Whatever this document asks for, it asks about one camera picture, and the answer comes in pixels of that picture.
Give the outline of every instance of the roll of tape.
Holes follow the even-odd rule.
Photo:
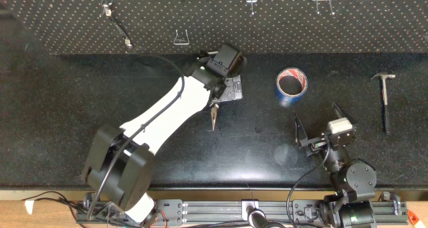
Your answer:
[[[292,76],[302,85],[302,91],[298,94],[287,94],[280,87],[280,80],[286,76]],[[308,89],[308,79],[306,75],[298,68],[286,68],[276,77],[276,96],[283,102],[294,103],[302,98]]]

